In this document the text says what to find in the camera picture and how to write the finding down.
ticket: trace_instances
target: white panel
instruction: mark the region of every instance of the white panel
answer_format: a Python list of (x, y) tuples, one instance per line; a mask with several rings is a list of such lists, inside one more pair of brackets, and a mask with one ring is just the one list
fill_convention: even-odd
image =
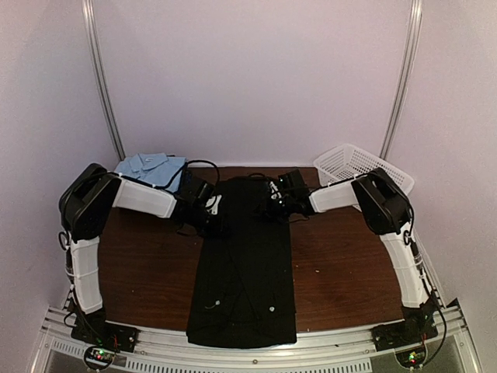
[(409, 0), (105, 0), (103, 62), (128, 155), (310, 165), (378, 154)]
[(26, 370), (47, 305), (67, 294), (59, 196), (116, 157), (81, 2), (0, 2), (0, 371)]
[(424, 3), (389, 162), (414, 177), (416, 227), (486, 372), (497, 354), (497, 2)]

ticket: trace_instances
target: black pants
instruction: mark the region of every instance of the black pants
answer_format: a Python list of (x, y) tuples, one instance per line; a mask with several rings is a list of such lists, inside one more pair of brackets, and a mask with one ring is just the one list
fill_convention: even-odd
[(294, 280), (288, 223), (254, 214), (268, 196), (262, 180), (219, 183), (219, 213), (231, 234), (204, 239), (186, 334), (210, 347), (295, 343)]

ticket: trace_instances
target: blue folded shirt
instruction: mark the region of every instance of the blue folded shirt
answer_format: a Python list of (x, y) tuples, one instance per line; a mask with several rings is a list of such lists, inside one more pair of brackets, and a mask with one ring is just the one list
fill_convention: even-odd
[[(126, 157), (117, 165), (115, 172), (159, 187), (166, 185), (185, 162), (185, 157), (168, 157), (165, 153), (138, 153), (132, 157)], [(172, 181), (167, 190), (176, 192), (180, 178), (181, 173)]]

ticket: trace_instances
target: white plastic basket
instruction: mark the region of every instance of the white plastic basket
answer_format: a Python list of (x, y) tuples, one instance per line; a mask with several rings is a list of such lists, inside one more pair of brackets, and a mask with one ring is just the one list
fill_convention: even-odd
[(414, 187), (414, 179), (383, 159), (351, 144), (343, 144), (327, 151), (314, 161), (322, 186), (367, 173), (381, 167), (407, 195)]

